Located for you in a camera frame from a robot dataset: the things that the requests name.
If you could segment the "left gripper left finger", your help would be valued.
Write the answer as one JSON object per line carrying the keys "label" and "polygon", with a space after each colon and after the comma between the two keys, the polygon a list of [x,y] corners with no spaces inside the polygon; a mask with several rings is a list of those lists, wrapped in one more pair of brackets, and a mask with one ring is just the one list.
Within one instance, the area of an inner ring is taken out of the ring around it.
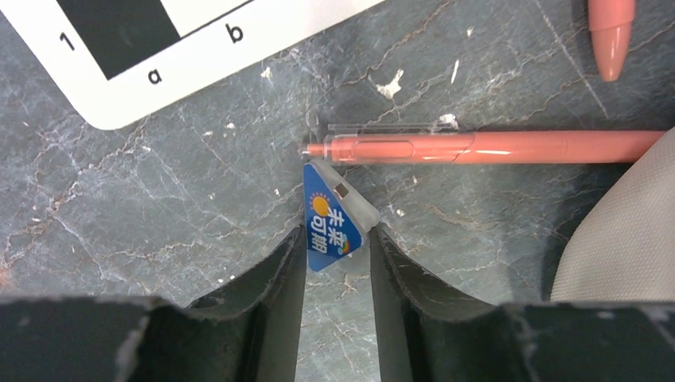
{"label": "left gripper left finger", "polygon": [[292,381],[306,232],[181,307],[157,296],[1,298],[4,381]]}

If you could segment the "cream canvas backpack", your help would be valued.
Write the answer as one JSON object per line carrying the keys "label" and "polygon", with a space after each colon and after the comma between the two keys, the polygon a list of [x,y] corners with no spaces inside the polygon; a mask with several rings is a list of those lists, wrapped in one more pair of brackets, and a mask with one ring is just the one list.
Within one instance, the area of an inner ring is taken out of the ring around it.
{"label": "cream canvas backpack", "polygon": [[674,131],[603,196],[573,233],[553,301],[674,300]]}

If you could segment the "clear tape roll dispenser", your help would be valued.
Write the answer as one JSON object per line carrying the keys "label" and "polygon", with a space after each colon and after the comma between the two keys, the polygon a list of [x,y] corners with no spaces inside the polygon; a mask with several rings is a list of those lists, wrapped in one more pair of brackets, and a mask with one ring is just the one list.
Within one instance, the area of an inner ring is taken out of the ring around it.
{"label": "clear tape roll dispenser", "polygon": [[306,163],[302,179],[308,265],[321,271],[363,248],[380,214],[322,159]]}

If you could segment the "pink pen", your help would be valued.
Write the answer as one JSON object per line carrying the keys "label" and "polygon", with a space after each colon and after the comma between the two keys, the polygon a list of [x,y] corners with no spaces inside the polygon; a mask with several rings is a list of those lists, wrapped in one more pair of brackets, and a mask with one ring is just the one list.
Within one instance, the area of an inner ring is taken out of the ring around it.
{"label": "pink pen", "polygon": [[587,16],[599,75],[616,81],[628,54],[635,0],[588,0]]}
{"label": "pink pen", "polygon": [[330,125],[304,158],[373,164],[607,164],[636,162],[662,131],[461,131],[450,124]]}

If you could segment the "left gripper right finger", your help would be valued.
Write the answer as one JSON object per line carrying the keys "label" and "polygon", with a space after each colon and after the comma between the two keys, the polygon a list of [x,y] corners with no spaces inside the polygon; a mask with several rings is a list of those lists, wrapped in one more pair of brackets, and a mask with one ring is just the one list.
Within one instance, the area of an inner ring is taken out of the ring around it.
{"label": "left gripper right finger", "polygon": [[491,305],[369,233],[384,381],[671,381],[674,306],[666,302]]}

